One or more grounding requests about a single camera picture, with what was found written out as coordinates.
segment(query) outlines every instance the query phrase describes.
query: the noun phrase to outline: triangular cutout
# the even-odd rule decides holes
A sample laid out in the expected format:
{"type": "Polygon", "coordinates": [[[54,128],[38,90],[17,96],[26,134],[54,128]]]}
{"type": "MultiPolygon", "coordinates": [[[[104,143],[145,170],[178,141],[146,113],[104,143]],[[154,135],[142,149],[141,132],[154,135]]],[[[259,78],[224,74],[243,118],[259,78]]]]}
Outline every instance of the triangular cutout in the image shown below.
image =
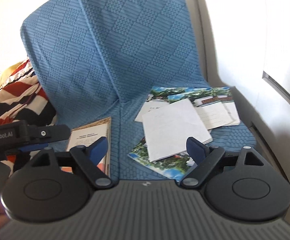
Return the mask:
{"type": "Polygon", "coordinates": [[[254,166],[263,166],[263,162],[261,162],[254,153],[248,152],[245,157],[245,165],[254,165],[254,166]]]}
{"type": "Polygon", "coordinates": [[[43,166],[49,166],[50,160],[49,160],[49,154],[44,153],[40,156],[37,156],[37,159],[35,162],[31,165],[32,167],[43,167],[43,166]]]}

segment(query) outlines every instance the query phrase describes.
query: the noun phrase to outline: yellow fabric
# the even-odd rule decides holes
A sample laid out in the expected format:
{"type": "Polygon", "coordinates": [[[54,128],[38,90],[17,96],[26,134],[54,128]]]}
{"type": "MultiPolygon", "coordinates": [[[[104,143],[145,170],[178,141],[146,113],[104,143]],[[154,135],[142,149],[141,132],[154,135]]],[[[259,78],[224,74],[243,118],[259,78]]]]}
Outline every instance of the yellow fabric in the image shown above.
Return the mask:
{"type": "Polygon", "coordinates": [[[3,83],[6,82],[6,80],[10,77],[10,75],[16,70],[17,67],[19,67],[19,65],[22,62],[18,62],[15,65],[10,66],[9,68],[7,68],[5,71],[3,71],[3,73],[0,76],[0,87],[3,83]]]}

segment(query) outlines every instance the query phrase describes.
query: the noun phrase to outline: ribbed gray surface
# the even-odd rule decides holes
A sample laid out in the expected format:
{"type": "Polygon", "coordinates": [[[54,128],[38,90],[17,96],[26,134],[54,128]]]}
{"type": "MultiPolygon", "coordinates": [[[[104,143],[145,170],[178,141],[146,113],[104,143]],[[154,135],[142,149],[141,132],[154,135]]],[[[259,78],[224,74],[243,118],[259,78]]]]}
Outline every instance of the ribbed gray surface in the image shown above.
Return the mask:
{"type": "Polygon", "coordinates": [[[173,180],[120,181],[97,191],[74,216],[50,224],[10,222],[1,240],[287,240],[283,220],[248,225],[213,212],[195,190],[183,190],[173,180]]]}

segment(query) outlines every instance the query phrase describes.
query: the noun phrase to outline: white paper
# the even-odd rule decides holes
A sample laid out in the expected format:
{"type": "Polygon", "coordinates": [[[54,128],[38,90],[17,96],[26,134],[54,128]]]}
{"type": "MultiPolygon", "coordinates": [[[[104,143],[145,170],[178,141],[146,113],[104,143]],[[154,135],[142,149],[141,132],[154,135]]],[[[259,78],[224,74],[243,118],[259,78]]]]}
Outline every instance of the white paper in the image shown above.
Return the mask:
{"type": "Polygon", "coordinates": [[[149,102],[145,102],[142,106],[142,108],[140,109],[138,115],[136,116],[135,118],[135,121],[136,122],[142,122],[143,119],[142,119],[142,115],[147,113],[147,112],[150,112],[152,110],[155,110],[155,109],[159,109],[163,106],[167,106],[169,103],[164,101],[164,100],[160,100],[160,99],[154,99],[154,100],[151,100],[149,102]]]}
{"type": "Polygon", "coordinates": [[[102,136],[107,136],[108,124],[101,124],[80,130],[72,131],[66,151],[77,145],[89,146],[102,136]]]}
{"type": "Polygon", "coordinates": [[[233,122],[222,102],[195,108],[206,129],[213,129],[233,122]]]}
{"type": "Polygon", "coordinates": [[[228,114],[230,117],[233,119],[233,122],[226,124],[224,126],[229,126],[229,125],[239,125],[241,123],[241,120],[238,116],[238,112],[235,106],[234,102],[228,102],[228,103],[223,103],[225,109],[227,110],[228,114]]]}
{"type": "Polygon", "coordinates": [[[212,141],[189,99],[177,101],[143,114],[149,161],[160,160],[186,151],[186,140],[212,141]]]}

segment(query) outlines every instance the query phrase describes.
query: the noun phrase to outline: blue textured fabric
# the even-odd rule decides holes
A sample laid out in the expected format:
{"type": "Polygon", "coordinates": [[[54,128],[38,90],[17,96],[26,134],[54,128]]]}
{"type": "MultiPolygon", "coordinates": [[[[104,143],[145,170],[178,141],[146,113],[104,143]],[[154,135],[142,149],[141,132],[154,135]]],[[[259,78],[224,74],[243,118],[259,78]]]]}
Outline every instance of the blue textured fabric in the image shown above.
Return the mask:
{"type": "MultiPolygon", "coordinates": [[[[114,180],[165,178],[127,153],[144,136],[133,120],[153,85],[209,86],[185,0],[50,0],[24,21],[21,38],[59,124],[112,117],[114,180]]],[[[211,144],[230,150],[255,145],[244,124],[212,136],[211,144]]]]}

